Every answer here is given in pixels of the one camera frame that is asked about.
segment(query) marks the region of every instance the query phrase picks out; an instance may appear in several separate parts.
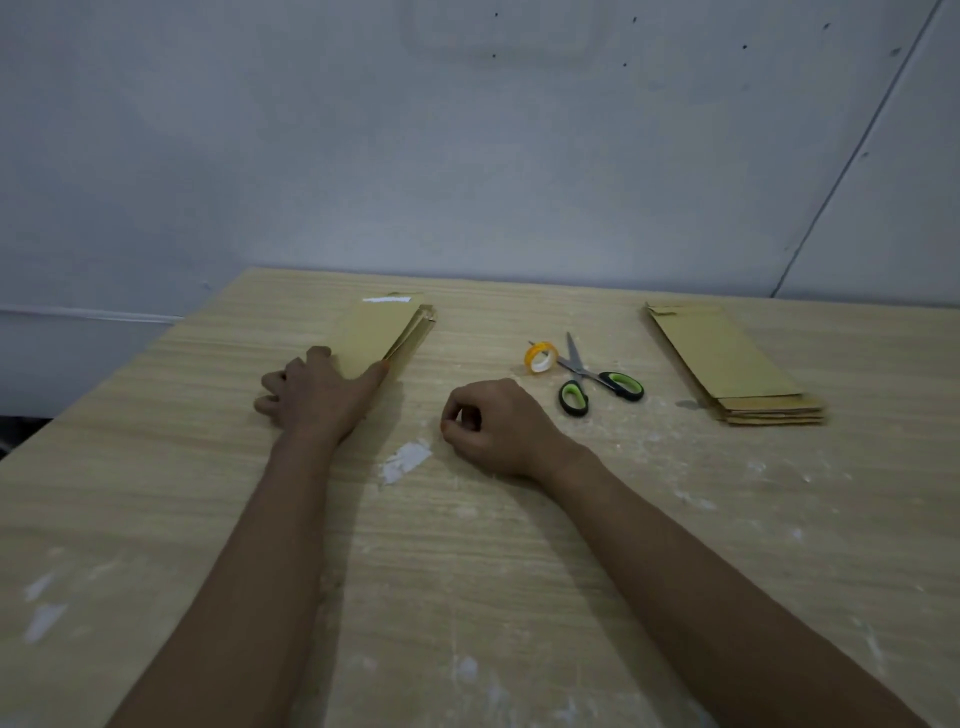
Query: wood grain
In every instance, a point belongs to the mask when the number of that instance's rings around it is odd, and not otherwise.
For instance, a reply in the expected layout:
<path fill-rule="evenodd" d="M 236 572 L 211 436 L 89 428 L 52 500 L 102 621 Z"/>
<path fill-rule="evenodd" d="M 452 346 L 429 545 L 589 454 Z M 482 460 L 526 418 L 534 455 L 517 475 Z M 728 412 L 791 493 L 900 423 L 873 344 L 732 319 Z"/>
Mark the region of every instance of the wood grain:
<path fill-rule="evenodd" d="M 698 408 L 641 317 L 681 297 L 265 269 L 0 463 L 0 718 L 106 721 L 261 473 L 260 375 L 391 290 L 426 292 L 438 323 L 337 456 L 294 724 L 701 725 L 563 513 L 439 438 L 450 389 L 503 376 L 931 723 L 960 724 L 960 312 L 718 300 L 830 407 L 823 427 L 748 429 Z M 564 375 L 520 362 L 528 339 L 568 329 L 588 366 L 637 376 L 645 400 L 590 390 L 590 415 L 567 418 Z M 433 456 L 383 485 L 380 466 L 418 439 Z M 27 643 L 44 603 L 67 608 Z"/>

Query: green scissor handle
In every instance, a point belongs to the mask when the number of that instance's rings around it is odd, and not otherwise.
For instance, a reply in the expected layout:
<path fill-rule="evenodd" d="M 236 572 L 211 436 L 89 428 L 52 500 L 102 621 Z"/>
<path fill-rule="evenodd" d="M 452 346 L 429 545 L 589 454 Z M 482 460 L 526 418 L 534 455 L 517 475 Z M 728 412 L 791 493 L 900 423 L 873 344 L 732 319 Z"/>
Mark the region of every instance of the green scissor handle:
<path fill-rule="evenodd" d="M 560 388 L 559 399 L 560 406 L 571 417 L 583 417 L 590 410 L 590 398 L 576 379 L 571 379 Z"/>
<path fill-rule="evenodd" d="M 643 385 L 622 372 L 601 372 L 597 380 L 626 401 L 640 401 L 643 397 Z"/>

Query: yellow tape roll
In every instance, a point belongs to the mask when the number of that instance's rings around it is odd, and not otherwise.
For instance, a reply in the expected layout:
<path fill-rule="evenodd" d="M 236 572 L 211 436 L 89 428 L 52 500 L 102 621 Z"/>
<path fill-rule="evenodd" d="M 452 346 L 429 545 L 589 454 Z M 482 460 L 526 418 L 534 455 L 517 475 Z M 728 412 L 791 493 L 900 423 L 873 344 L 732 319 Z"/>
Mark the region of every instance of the yellow tape roll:
<path fill-rule="evenodd" d="M 558 356 L 557 347 L 549 341 L 541 341 L 527 350 L 523 364 L 531 374 L 543 374 L 557 363 Z"/>

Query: folded cardboard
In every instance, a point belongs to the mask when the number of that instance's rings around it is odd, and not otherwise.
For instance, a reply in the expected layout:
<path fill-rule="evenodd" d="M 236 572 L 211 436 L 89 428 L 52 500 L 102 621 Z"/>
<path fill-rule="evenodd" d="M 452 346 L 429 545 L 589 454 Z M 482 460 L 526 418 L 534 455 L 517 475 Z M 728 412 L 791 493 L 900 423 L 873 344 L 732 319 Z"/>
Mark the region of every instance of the folded cardboard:
<path fill-rule="evenodd" d="M 781 371 L 718 305 L 648 305 L 647 311 L 731 425 L 811 425 L 824 403 Z"/>
<path fill-rule="evenodd" d="M 375 361 L 389 359 L 391 376 L 399 376 L 433 327 L 433 306 L 422 293 L 367 296 L 337 324 L 328 346 L 341 375 L 356 378 Z"/>

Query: right hand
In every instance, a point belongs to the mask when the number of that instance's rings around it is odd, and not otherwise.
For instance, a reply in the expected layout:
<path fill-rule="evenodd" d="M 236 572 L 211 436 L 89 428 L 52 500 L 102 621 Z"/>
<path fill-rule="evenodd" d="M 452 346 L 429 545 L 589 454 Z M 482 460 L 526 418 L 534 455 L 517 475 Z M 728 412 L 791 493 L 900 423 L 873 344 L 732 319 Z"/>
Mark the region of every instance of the right hand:
<path fill-rule="evenodd" d="M 492 473 L 530 477 L 541 485 L 582 448 L 512 379 L 476 381 L 453 390 L 440 432 L 468 462 Z"/>

